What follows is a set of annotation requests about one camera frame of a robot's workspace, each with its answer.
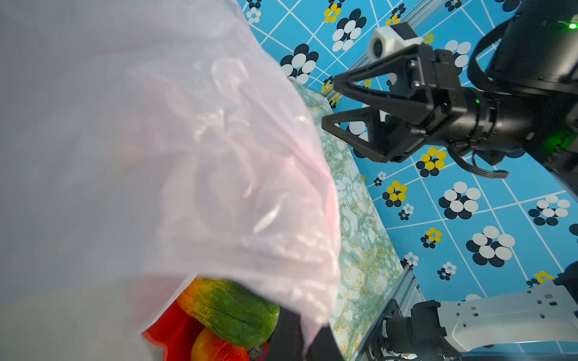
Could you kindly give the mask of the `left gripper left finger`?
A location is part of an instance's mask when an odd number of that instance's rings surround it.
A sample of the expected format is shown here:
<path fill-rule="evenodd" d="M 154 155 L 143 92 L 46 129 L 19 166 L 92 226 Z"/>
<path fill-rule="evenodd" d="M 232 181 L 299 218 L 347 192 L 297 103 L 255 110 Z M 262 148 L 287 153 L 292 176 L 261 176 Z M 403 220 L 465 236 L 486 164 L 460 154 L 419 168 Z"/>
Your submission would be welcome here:
<path fill-rule="evenodd" d="M 265 361 L 303 361 L 309 359 L 306 333 L 310 321 L 307 317 L 281 307 L 278 324 L 268 341 Z"/>

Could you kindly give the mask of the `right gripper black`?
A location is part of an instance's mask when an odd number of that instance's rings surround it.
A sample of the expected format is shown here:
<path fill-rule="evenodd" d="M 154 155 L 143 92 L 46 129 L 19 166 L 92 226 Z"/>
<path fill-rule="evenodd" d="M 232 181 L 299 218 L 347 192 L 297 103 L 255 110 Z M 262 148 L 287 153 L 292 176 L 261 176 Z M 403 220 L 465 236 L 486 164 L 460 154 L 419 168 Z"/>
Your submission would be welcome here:
<path fill-rule="evenodd" d="M 462 156 L 480 149 L 496 126 L 491 101 L 461 86 L 452 53 L 428 45 L 337 75 L 334 90 L 372 108 L 324 116 L 322 129 L 373 162 L 400 163 L 427 145 Z M 365 133 L 343 123 L 363 123 Z"/>

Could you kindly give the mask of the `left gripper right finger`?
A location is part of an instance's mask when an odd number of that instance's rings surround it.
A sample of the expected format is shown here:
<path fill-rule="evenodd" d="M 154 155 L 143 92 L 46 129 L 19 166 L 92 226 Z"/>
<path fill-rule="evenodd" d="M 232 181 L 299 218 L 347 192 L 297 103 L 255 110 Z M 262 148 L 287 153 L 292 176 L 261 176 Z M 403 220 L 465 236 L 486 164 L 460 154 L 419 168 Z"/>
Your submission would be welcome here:
<path fill-rule="evenodd" d="M 344 361 L 329 326 L 324 326 L 316 335 L 306 353 L 307 361 Z"/>

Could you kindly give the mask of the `green papaya fruit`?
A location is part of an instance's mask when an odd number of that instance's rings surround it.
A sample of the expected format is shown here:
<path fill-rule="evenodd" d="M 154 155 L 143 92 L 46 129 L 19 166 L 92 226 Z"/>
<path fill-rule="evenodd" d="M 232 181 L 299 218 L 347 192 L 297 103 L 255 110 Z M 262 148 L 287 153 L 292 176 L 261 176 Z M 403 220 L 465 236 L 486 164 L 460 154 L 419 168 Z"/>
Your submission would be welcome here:
<path fill-rule="evenodd" d="M 273 334 L 280 307 L 226 279 L 197 278 L 176 299 L 187 315 L 237 347 L 255 347 Z"/>

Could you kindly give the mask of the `pink translucent plastic bag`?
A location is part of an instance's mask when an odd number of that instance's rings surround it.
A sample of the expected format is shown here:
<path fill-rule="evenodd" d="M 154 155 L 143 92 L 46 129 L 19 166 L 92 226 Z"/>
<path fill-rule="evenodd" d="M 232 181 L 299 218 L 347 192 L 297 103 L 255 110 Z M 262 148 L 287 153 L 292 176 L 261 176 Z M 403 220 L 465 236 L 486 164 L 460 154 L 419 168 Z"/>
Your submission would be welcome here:
<path fill-rule="evenodd" d="M 197 275 L 307 317 L 340 280 L 312 116 L 235 1 L 1 3 L 1 358 L 153 360 Z"/>

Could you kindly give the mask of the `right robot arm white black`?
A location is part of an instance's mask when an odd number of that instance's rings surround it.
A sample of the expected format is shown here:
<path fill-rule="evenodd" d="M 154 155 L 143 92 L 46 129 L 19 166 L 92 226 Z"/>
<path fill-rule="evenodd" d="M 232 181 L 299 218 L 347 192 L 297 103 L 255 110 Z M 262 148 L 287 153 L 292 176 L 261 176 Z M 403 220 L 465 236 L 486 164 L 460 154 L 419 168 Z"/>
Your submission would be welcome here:
<path fill-rule="evenodd" d="M 502 6 L 476 44 L 388 24 L 334 78 L 362 108 L 322 126 L 386 165 L 370 195 L 427 296 L 389 302 L 359 356 L 577 346 L 577 3 Z"/>

